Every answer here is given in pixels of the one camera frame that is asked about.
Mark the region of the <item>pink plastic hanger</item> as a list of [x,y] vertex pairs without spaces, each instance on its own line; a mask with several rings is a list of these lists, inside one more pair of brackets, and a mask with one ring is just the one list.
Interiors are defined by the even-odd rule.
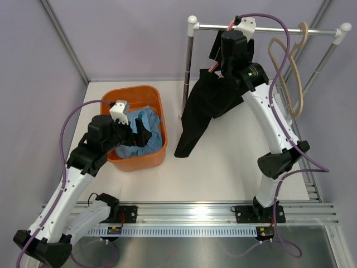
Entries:
[[[231,23],[229,24],[229,26],[226,30],[227,31],[231,30],[233,26],[234,26],[234,20],[231,21]],[[218,66],[219,66],[219,62],[216,61],[215,64],[209,69],[209,72],[210,73],[214,72]]]

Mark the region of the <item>black shorts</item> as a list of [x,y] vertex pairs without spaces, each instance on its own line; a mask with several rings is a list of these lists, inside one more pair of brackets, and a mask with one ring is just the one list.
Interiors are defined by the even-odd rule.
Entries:
[[221,72],[200,69],[181,117],[182,134],[174,156],[187,158],[208,128],[210,121],[243,103],[232,83]]

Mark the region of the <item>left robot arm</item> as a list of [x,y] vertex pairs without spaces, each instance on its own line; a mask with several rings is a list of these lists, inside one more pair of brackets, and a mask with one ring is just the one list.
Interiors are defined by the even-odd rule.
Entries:
[[61,267],[90,229],[98,223],[123,218],[119,200],[102,193],[85,211],[69,220],[76,202],[107,162],[110,152],[120,145],[146,146],[152,134],[141,119],[136,119],[135,124],[137,130],[133,132],[130,125],[110,115],[92,118],[87,132],[71,152],[60,184],[45,209],[27,230],[16,232],[13,240],[23,253],[47,267]]

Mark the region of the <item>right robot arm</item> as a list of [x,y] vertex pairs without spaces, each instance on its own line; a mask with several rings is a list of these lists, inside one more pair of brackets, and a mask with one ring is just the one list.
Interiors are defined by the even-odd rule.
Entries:
[[257,160],[262,172],[258,194],[252,205],[235,207],[237,221],[270,223],[278,220],[278,202],[274,196],[279,181],[310,146],[307,141],[300,141],[283,122],[283,115],[269,94],[269,79],[263,67],[252,61],[253,54],[254,41],[241,31],[229,30],[217,34],[210,57],[219,60],[223,77],[233,83],[253,112],[269,148],[269,153]]

